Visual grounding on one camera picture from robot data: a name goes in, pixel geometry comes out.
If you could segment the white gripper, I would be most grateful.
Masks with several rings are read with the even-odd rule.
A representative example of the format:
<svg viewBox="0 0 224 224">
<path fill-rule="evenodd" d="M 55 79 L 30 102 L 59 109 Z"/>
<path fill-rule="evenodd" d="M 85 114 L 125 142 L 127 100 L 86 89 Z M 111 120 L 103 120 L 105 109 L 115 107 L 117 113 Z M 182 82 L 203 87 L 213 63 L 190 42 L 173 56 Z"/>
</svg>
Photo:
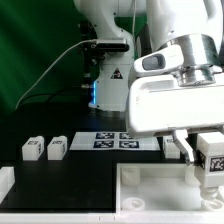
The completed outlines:
<svg viewBox="0 0 224 224">
<path fill-rule="evenodd" d="M 172 75 L 137 79 L 127 99 L 127 132 L 133 138 L 173 133 L 173 142 L 186 164 L 193 165 L 187 131 L 197 133 L 224 126 L 224 73 L 215 79 L 215 84 L 192 87 L 180 87 Z"/>
</svg>

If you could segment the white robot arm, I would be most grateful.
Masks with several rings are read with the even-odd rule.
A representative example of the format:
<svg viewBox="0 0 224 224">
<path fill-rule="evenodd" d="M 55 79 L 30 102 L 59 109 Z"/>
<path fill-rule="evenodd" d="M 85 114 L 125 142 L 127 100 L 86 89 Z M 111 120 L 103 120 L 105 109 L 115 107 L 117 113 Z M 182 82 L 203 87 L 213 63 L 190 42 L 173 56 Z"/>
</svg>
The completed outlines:
<svg viewBox="0 0 224 224">
<path fill-rule="evenodd" d="M 133 137 L 172 136 L 193 163 L 188 135 L 224 126 L 221 0 L 73 1 L 103 53 L 90 107 Z"/>
</svg>

